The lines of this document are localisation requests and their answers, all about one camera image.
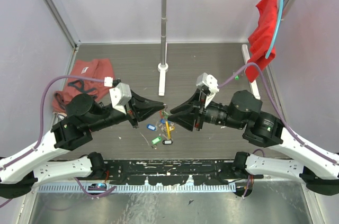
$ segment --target folded red garment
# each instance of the folded red garment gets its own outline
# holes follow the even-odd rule
[[[92,61],[76,60],[70,74],[97,79],[105,79],[105,77],[114,78],[112,64],[107,58],[94,59]],[[54,92],[52,106],[54,111],[64,112],[65,105],[80,93],[87,93],[93,99],[99,101],[108,92],[109,87],[105,87],[103,83],[69,78],[62,91]]]
[[[275,47],[273,47],[268,59],[265,58],[265,55],[270,47],[278,19],[277,1],[278,0],[261,0],[257,4],[256,7],[260,15],[258,27],[252,35],[248,37],[249,44],[251,45],[249,50],[252,53],[252,57],[248,62],[255,62],[261,70],[266,68],[275,57]],[[245,74],[248,80],[253,82],[259,75],[259,72],[254,67],[248,67]]]

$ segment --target blue strap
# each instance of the blue strap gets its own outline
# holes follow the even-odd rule
[[[279,26],[280,26],[280,21],[281,21],[281,16],[282,16],[282,8],[284,6],[284,0],[280,0],[280,3],[279,3],[279,11],[278,11],[278,19],[276,21],[276,25],[275,25],[275,29],[274,29],[274,34],[273,34],[273,38],[272,38],[272,41],[271,41],[271,44],[270,44],[270,47],[265,55],[265,58],[268,59],[271,52],[272,52],[272,49],[273,49],[273,46],[274,46],[274,43],[275,43],[275,39],[276,39],[276,35],[278,34],[278,31],[279,31]]]

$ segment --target pile of small objects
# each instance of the pile of small objects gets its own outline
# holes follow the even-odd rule
[[[168,113],[166,110],[160,111],[160,120],[155,124],[148,124],[147,129],[151,131],[159,131],[161,130],[162,134],[160,133],[158,137],[153,139],[152,148],[157,149],[158,143],[162,142],[163,145],[171,145],[173,144],[173,138],[171,136],[171,132],[174,131],[174,123],[168,120]]]

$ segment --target yellow object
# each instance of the yellow object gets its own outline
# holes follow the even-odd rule
[[[167,129],[167,137],[168,137],[168,139],[171,139],[171,131],[170,131],[170,127],[168,126],[167,120],[166,120],[166,129]]]

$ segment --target gray wooden floor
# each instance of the gray wooden floor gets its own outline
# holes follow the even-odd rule
[[[196,89],[197,77],[206,72],[213,74],[221,83],[243,64],[241,43],[183,43],[169,44],[166,74],[166,93],[158,96],[159,44],[98,44],[81,45],[77,59],[90,61],[94,58],[110,58],[116,77],[130,85],[137,94],[156,101],[163,101],[174,108],[191,97]],[[274,113],[261,80],[258,82],[263,111]],[[250,91],[245,75],[220,90],[214,101],[229,104],[234,92],[240,89]],[[109,97],[103,99],[108,104]],[[233,159],[237,151],[252,152],[256,149],[242,139],[242,131],[204,124],[198,132],[189,132],[175,126],[171,146],[159,145],[154,150],[151,140],[159,136],[146,125],[159,120],[156,114],[133,129],[128,122],[93,133],[93,141],[62,158],[77,158],[93,151],[106,159],[146,158],[228,158]],[[269,157],[283,157],[282,154],[265,150]]]

